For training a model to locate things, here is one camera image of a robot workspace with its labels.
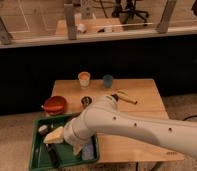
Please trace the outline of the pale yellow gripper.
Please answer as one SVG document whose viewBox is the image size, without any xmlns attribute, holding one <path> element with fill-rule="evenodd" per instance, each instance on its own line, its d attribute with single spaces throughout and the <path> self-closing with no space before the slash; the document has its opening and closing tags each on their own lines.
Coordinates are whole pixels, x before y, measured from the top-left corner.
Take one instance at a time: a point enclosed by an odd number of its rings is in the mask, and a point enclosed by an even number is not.
<svg viewBox="0 0 197 171">
<path fill-rule="evenodd" d="M 44 138 L 45 144 L 62 143 L 64 141 L 64 128 L 62 126 L 48 133 Z"/>
</svg>

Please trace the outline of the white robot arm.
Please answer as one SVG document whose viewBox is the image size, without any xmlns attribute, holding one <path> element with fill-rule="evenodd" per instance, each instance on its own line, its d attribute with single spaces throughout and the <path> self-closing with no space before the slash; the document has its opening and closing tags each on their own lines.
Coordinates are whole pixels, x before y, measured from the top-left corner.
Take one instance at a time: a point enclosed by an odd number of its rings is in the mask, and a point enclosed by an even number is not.
<svg viewBox="0 0 197 171">
<path fill-rule="evenodd" d="M 48 133 L 44 143 L 66 141 L 83 147 L 96 133 L 133 138 L 197 158 L 197 123 L 130 116 L 117 110 L 111 95 L 102 96 L 65 126 Z"/>
</svg>

